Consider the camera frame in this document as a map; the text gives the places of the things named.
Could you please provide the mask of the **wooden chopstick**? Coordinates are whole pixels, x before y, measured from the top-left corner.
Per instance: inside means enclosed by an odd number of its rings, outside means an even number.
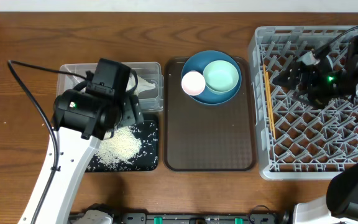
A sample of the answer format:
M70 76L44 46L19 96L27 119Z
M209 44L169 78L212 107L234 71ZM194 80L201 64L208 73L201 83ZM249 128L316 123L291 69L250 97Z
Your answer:
M270 82L269 82L269 74L267 72L266 66L263 65L263 73L264 73L264 82L265 82L265 92L266 92L266 102L267 102L267 110L268 110L268 119L270 130L272 132L272 136L275 139L275 125L273 120L273 107L272 107L272 97L270 92Z
M269 82L269 74L264 72L264 77L266 81L266 91L267 91L267 101L268 101L268 111L269 111L269 118L270 118L270 126L274 140L276 140L276 133L275 133L275 123L274 123L274 115L273 115L273 104L272 104L272 96L270 91L270 82Z

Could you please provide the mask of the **white rice pile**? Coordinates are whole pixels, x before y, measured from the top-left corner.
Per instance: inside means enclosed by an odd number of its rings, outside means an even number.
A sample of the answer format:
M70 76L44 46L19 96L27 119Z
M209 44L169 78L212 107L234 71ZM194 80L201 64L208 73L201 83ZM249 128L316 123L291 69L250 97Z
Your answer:
M117 129L112 138L103 140L96 157L107 166L121 162L127 163L140 151L141 147L141 140L136 138L131 127L127 126Z

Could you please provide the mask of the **white tissue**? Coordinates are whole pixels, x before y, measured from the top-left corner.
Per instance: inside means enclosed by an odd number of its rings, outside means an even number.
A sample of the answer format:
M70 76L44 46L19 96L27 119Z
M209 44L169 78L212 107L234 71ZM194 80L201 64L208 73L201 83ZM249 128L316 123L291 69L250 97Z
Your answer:
M131 91L133 91L132 93L139 96L140 93L144 92L144 91L148 91L148 90L153 90L156 87L156 84L154 83L150 83L148 81L146 81L145 79L143 79L142 77L137 77L137 86L136 89L134 89L135 87L135 77L133 75L130 75L129 77L129 81L127 83L127 87L126 87L126 92L127 93L131 93Z

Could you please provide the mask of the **pink cup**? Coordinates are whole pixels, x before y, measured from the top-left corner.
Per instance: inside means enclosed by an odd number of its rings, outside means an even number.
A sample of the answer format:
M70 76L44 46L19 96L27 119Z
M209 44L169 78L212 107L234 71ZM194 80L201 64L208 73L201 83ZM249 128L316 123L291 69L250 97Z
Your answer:
M181 79L182 90L190 96L201 94L206 86L204 76L197 71L187 72Z

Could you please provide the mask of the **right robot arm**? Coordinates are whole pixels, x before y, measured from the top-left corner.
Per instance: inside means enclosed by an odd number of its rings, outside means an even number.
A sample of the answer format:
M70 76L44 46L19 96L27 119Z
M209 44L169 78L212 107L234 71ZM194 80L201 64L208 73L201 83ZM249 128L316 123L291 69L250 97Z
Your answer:
M358 35L351 38L343 70L334 71L327 62L331 44L303 54L273 79L274 85L300 91L299 99L323 109L333 98L358 97ZM335 176L326 195L295 206L293 223L358 223L358 162Z

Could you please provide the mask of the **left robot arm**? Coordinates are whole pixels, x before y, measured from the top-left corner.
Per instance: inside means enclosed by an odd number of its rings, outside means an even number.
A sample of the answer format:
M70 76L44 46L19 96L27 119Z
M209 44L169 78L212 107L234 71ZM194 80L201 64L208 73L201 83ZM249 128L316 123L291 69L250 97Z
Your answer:
M143 121L139 99L67 90L54 102L47 155L20 223L66 223L90 160L107 132Z

